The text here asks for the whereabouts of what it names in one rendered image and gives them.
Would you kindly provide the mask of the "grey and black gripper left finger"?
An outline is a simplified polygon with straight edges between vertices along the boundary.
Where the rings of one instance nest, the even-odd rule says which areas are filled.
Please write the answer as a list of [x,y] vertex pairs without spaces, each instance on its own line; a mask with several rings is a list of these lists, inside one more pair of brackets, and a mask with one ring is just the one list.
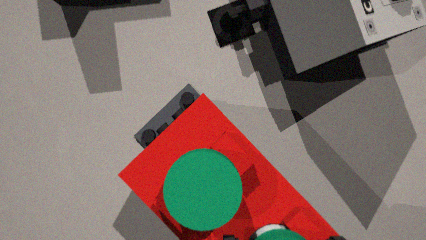
[[223,235],[223,240],[239,240],[239,238],[235,238],[234,235]]

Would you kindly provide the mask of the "grey push-button control box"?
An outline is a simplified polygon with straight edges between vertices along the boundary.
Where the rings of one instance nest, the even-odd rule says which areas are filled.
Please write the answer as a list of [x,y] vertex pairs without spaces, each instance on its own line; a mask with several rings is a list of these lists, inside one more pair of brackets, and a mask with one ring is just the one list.
[[207,13],[220,47],[263,20],[284,80],[426,25],[421,0],[236,0]]

